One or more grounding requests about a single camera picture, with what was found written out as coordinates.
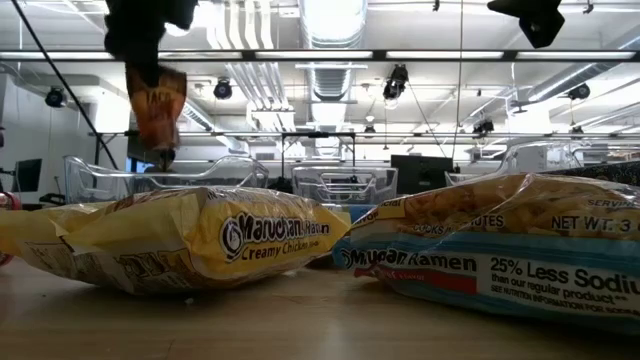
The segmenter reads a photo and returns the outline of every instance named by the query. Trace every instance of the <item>instant noodle package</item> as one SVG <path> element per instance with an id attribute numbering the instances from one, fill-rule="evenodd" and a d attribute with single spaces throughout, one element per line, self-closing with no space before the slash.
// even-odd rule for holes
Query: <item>instant noodle package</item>
<path id="1" fill-rule="evenodd" d="M 166 190 L 0 214 L 0 252 L 132 294 L 230 288 L 328 253 L 349 221 L 264 189 Z"/>
<path id="2" fill-rule="evenodd" d="M 515 175 L 386 201 L 335 261 L 399 293 L 640 333 L 640 190 Z"/>

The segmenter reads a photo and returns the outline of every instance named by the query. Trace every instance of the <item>wooden table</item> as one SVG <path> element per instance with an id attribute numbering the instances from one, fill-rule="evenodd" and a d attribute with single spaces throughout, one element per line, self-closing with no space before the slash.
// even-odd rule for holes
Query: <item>wooden table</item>
<path id="1" fill-rule="evenodd" d="M 635 338 L 410 299 L 335 270 L 187 298 L 133 297 L 15 260 L 0 269 L 0 359 L 640 358 Z"/>

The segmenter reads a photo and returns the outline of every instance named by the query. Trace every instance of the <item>fluorescent light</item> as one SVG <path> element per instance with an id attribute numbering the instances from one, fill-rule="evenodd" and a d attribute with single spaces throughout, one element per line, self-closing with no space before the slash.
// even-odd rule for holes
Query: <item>fluorescent light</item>
<path id="1" fill-rule="evenodd" d="M 57 61 L 115 61 L 114 58 L 104 51 L 48 51 L 49 57 Z M 158 53 L 159 60 L 164 61 L 189 61 L 203 59 L 242 59 L 242 53 L 237 51 L 161 51 Z M 0 51 L 0 60 L 5 61 L 29 61 L 45 60 L 40 51 Z"/>
<path id="2" fill-rule="evenodd" d="M 356 133 L 358 137 L 374 137 L 374 138 L 404 138 L 414 136 L 414 133 Z"/>
<path id="3" fill-rule="evenodd" d="M 113 57 L 104 51 L 49 51 L 48 54 L 53 60 L 113 60 Z M 45 57 L 40 51 L 0 51 L 0 59 L 11 61 L 45 60 Z"/>
<path id="4" fill-rule="evenodd" d="M 631 59 L 634 51 L 521 51 L 517 58 L 521 60 L 572 60 L 572 59 Z"/>
<path id="5" fill-rule="evenodd" d="M 238 136 L 238 137 L 278 137 L 281 136 L 281 133 L 276 132 L 228 132 L 224 133 L 225 136 Z"/>
<path id="6" fill-rule="evenodd" d="M 365 64 L 325 64 L 325 63 L 296 64 L 296 69 L 299 69 L 299 70 L 315 70 L 315 69 L 363 70 L 368 68 L 369 68 L 369 65 L 365 65 Z"/>
<path id="7" fill-rule="evenodd" d="M 500 59 L 502 51 L 387 51 L 387 59 Z"/>
<path id="8" fill-rule="evenodd" d="M 208 164 L 213 163 L 213 160 L 175 160 L 174 163 L 178 164 Z"/>
<path id="9" fill-rule="evenodd" d="M 211 136 L 211 133 L 208 133 L 208 132 L 183 132 L 183 133 L 180 133 L 180 136 L 183 136 L 183 137 L 206 137 L 206 136 Z"/>
<path id="10" fill-rule="evenodd" d="M 340 164 L 344 160 L 302 160 L 303 164 Z"/>
<path id="11" fill-rule="evenodd" d="M 308 51 L 258 51 L 256 58 L 263 60 L 284 59 L 370 59 L 372 51 L 308 50 Z"/>
<path id="12" fill-rule="evenodd" d="M 242 53 L 238 51 L 160 51 L 158 53 L 159 60 L 175 61 L 175 60 L 202 60 L 202 59 L 242 59 Z"/>

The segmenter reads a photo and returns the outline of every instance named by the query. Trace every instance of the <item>overhead rail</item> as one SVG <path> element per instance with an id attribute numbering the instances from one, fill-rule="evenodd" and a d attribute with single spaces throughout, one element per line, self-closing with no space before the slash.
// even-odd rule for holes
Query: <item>overhead rail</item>
<path id="1" fill-rule="evenodd" d="M 52 50 L 56 62 L 117 62 L 104 51 Z M 640 51 L 624 50 L 340 50 L 340 49 L 244 49 L 244 50 L 175 50 L 161 51 L 164 62 L 568 62 L 594 63 L 615 61 L 640 62 Z M 45 61 L 41 52 L 2 50 L 0 61 Z"/>

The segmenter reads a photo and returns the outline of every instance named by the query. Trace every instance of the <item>blue and white package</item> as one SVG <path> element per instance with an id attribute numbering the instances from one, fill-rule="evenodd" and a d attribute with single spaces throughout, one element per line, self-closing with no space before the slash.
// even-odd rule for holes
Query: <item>blue and white package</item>
<path id="1" fill-rule="evenodd" d="M 382 203 L 336 264 L 399 293 L 640 334 L 640 189 L 514 175 Z"/>

